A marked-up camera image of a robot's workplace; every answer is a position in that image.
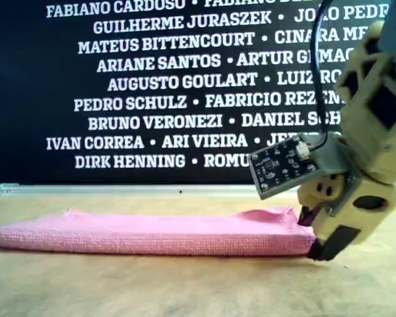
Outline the right beige gripper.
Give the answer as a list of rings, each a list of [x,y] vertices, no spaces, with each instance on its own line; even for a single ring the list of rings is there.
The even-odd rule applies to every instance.
[[[355,180],[348,187],[346,174],[331,174],[298,189],[298,224],[313,228],[314,261],[365,241],[396,208],[396,63],[380,47],[382,28],[369,27],[334,86],[345,102],[339,145]]]

